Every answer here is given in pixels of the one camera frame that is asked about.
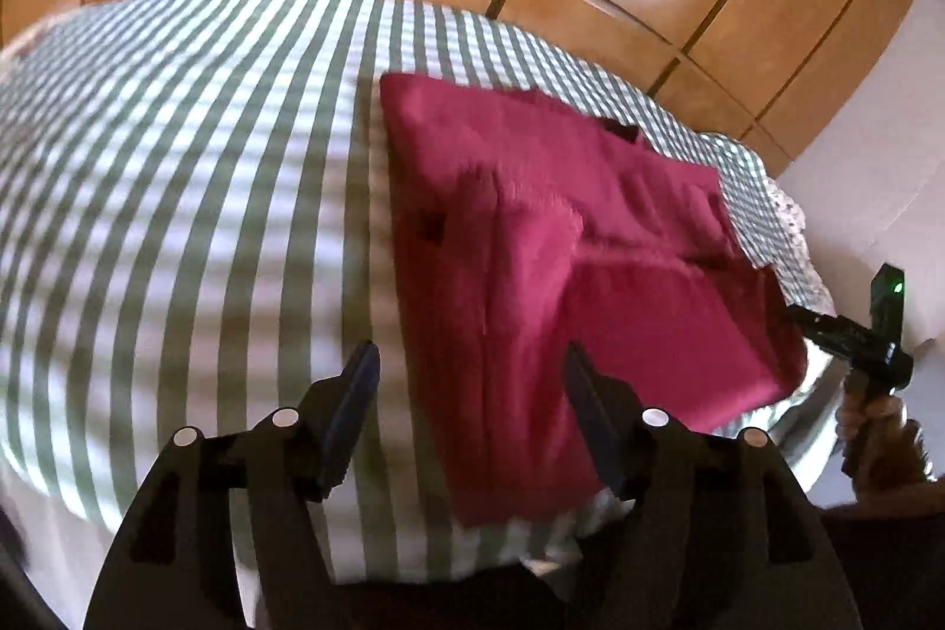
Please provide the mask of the right hand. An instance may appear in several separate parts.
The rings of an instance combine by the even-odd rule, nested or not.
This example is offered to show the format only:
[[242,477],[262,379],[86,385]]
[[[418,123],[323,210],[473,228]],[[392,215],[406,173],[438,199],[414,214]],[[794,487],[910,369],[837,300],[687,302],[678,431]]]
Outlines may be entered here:
[[844,462],[859,501],[892,494],[932,479],[923,429],[895,395],[867,400],[846,391],[836,413]]

